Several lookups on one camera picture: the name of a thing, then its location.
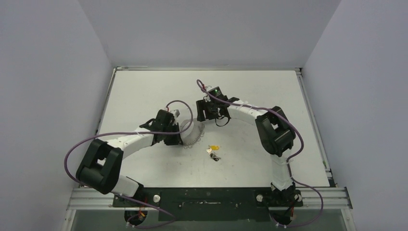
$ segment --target white arm segment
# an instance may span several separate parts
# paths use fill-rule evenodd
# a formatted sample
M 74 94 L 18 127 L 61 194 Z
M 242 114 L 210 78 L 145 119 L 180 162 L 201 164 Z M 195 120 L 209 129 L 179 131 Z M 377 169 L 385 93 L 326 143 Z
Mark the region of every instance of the white arm segment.
M 234 103 L 246 104 L 242 100 L 235 101 Z M 231 118 L 242 120 L 254 126 L 256 126 L 256 117 L 261 116 L 266 112 L 267 111 L 265 110 L 255 110 L 252 108 L 241 106 L 230 105 L 228 107 L 228 113 Z M 283 153 L 282 157 L 278 157 L 277 155 L 270 155 L 270 158 L 272 159 L 272 184 L 280 191 L 289 188 L 293 184 L 293 180 L 289 175 L 289 170 L 286 163 L 286 158 L 290 155 L 290 153 L 291 150 L 288 149 Z
M 145 128 L 137 128 L 134 130 L 134 132 L 142 131 L 149 130 Z M 108 145 L 112 147 L 120 148 L 123 151 L 123 159 L 125 159 L 142 148 L 150 147 L 153 143 L 153 137 L 153 134 L 128 135 L 108 140 L 107 142 Z M 138 188 L 139 184 L 137 184 L 137 182 L 126 176 L 119 175 L 119 179 L 114 189 L 112 189 L 112 192 L 132 197 Z

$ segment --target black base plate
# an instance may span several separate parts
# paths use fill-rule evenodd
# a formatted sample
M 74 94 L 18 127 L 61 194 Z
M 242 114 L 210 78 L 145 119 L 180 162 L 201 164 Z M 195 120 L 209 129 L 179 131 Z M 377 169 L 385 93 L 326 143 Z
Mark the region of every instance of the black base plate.
M 265 188 L 144 188 L 145 196 L 151 205 L 172 213 L 177 220 L 184 221 L 234 221 L 254 219 L 269 221 L 268 207 L 289 207 L 288 201 L 283 201 L 269 187 Z M 256 200 L 257 195 L 263 195 L 263 202 Z M 153 202 L 153 196 L 161 197 L 158 203 Z M 113 207 L 139 207 L 128 200 L 114 199 Z M 160 213 L 159 221 L 171 220 L 172 217 Z

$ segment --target black motor joint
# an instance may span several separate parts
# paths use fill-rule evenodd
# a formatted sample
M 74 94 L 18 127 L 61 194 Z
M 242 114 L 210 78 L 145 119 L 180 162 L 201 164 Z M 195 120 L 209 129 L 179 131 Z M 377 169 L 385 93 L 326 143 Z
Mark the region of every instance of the black motor joint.
M 288 120 L 280 107 L 275 106 L 271 110 Z M 261 144 L 269 154 L 282 157 L 286 150 L 292 149 L 296 133 L 274 113 L 266 112 L 263 115 L 259 115 L 255 119 L 255 124 Z
M 228 99 L 226 95 L 222 94 L 221 89 L 219 87 L 211 89 L 208 93 L 220 100 L 224 100 L 230 103 L 239 100 L 238 98 L 235 97 Z M 205 120 L 220 119 L 222 117 L 231 119 L 227 109 L 230 105 L 227 103 L 222 103 L 210 97 L 209 101 L 206 101 L 205 99 L 198 100 L 196 102 L 196 105 L 197 105 L 197 120 L 200 122 L 203 122 Z
M 179 132 L 179 125 L 174 124 L 175 118 L 173 113 L 159 110 L 157 112 L 156 118 L 148 120 L 146 123 L 140 125 L 140 128 L 145 128 L 149 131 L 159 131 L 159 132 Z M 154 134 L 152 145 L 164 141 L 166 145 L 179 145 L 183 144 L 180 134 L 177 135 L 166 135 L 166 134 Z

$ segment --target red wire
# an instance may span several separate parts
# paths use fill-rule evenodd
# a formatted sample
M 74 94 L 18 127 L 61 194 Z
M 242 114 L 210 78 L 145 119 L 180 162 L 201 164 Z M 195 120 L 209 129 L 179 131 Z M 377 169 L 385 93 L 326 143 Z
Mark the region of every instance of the red wire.
M 141 214 L 141 208 L 142 208 L 142 207 L 145 207 L 145 206 L 142 205 L 142 206 L 139 207 L 139 213 L 138 213 L 138 215 Z

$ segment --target robotic arm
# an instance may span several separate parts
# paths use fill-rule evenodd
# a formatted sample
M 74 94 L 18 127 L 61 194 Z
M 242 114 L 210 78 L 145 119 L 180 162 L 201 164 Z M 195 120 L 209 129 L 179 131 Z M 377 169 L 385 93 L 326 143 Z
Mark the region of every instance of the robotic arm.
M 143 132 L 178 132 L 178 110 L 159 110 L 156 118 L 152 118 L 145 124 L 134 130 L 137 135 L 122 136 L 116 139 L 102 141 L 95 139 L 89 145 L 88 150 L 76 171 L 76 178 L 98 190 L 102 194 L 118 193 L 133 197 L 138 190 L 143 188 L 139 182 L 120 175 L 122 160 L 136 151 L 153 146 L 160 141 L 166 145 L 183 144 L 180 134 L 143 134 Z
M 226 95 L 222 94 L 219 87 L 211 89 L 209 94 L 230 103 L 244 104 L 243 101 L 235 97 L 228 99 Z M 231 118 L 239 119 L 255 125 L 262 146 L 271 154 L 272 190 L 277 189 L 283 194 L 293 194 L 294 183 L 286 166 L 285 157 L 282 156 L 286 156 L 286 153 L 290 152 L 293 147 L 295 132 L 286 123 L 268 111 L 229 105 L 210 98 L 208 95 L 203 100 L 197 101 L 196 104 L 198 121 L 218 119 L 224 116 L 228 120 Z M 286 118 L 281 108 L 275 106 L 272 110 Z M 178 116 L 178 110 L 170 112 L 159 110 L 156 118 L 140 125 L 134 132 L 178 132 L 180 131 Z M 77 170 L 76 178 L 103 194 L 113 192 L 133 197 L 143 189 L 143 185 L 129 177 L 120 175 L 122 160 L 142 148 L 153 146 L 161 141 L 164 141 L 166 145 L 183 144 L 180 134 L 137 134 L 108 141 L 95 139 L 85 153 Z

